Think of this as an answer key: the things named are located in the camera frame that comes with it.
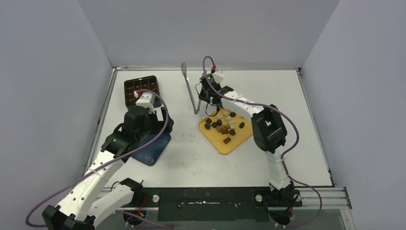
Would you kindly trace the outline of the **yellow plastic tray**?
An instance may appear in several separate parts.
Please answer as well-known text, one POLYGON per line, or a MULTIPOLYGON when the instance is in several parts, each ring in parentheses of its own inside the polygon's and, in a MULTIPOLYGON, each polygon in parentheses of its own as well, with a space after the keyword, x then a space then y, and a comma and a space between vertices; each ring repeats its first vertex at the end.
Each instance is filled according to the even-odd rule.
POLYGON ((253 135, 251 123, 228 109, 220 109, 201 120, 198 129, 214 148, 223 155, 229 154, 253 135))

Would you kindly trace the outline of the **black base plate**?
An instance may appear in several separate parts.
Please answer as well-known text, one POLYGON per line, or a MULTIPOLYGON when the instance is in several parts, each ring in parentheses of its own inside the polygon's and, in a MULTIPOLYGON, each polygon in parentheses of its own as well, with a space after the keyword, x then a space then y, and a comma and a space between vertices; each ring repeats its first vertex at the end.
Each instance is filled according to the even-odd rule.
POLYGON ((157 211, 158 221, 266 222, 270 215, 289 218, 293 207, 301 207, 298 190, 269 187, 181 187, 144 188, 124 207, 157 211))

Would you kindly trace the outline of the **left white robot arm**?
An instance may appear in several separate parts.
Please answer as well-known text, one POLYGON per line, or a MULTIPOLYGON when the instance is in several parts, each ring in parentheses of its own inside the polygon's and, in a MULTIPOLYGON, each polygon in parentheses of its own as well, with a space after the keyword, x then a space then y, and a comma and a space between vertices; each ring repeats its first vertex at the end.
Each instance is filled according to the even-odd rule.
POLYGON ((166 107, 161 107, 161 112, 162 121, 158 120, 155 109, 146 105, 135 106, 125 113, 123 123, 106 138, 86 174, 68 186, 70 192, 60 202, 44 209, 42 217, 47 229, 94 230, 122 206, 137 206, 143 201, 140 184, 130 178, 122 180, 100 200, 96 198, 133 153, 172 131, 173 120, 166 107), (149 135, 155 138, 142 145, 141 141, 149 135))

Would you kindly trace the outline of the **blue box lid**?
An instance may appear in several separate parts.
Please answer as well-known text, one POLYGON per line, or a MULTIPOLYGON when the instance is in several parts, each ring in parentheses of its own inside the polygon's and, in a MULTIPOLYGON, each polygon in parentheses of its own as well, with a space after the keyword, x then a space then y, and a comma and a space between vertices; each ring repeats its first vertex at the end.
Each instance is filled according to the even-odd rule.
POLYGON ((171 135, 163 133, 154 142, 133 153, 131 157, 147 166, 153 166, 158 161, 170 141, 171 135))

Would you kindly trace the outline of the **aluminium rail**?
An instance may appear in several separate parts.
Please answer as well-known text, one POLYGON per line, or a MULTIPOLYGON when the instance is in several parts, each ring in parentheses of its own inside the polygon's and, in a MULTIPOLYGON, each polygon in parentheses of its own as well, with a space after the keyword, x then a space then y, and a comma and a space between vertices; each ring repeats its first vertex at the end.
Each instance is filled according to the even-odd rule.
MULTIPOLYGON (((352 209, 350 198, 345 187, 317 187, 319 195, 310 188, 298 187, 302 205, 296 205, 299 209, 317 209, 322 205, 323 209, 352 209)), ((183 204, 191 205, 219 205, 236 204, 260 206, 259 200, 267 201, 269 209, 283 209, 285 206, 273 207, 271 205, 271 192, 268 187, 180 187, 180 188, 144 188, 147 197, 142 210, 158 210, 164 203, 172 203, 180 207, 183 204)))

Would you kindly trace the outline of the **metal tongs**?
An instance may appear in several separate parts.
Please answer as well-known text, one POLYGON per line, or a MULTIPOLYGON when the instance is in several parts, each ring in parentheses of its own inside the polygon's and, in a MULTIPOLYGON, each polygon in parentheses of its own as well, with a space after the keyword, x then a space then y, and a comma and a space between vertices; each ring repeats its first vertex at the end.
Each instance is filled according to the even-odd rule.
POLYGON ((180 69, 181 69, 182 75, 184 77, 186 86, 187 86, 189 97, 190 97, 190 100, 191 100, 191 103, 192 103, 193 112, 194 112, 195 115, 197 115, 200 112, 202 101, 200 99, 198 99, 198 102, 196 103, 196 101, 194 100, 194 96, 193 96, 192 89, 191 89, 191 86, 190 86, 189 78, 188 78, 188 75, 187 75, 187 65, 186 65, 185 62, 181 63, 180 69))

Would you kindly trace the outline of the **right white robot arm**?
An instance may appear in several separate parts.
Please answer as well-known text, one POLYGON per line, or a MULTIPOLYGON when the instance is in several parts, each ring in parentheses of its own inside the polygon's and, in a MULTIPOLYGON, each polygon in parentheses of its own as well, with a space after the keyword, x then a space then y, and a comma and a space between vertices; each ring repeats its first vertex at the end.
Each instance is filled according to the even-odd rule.
POLYGON ((232 88, 221 87, 212 75, 200 77, 199 99, 250 120, 257 147, 267 153, 271 199, 277 207, 291 207, 300 202, 292 180, 285 170, 282 154, 277 150, 286 143, 287 129, 277 107, 254 103, 232 88))

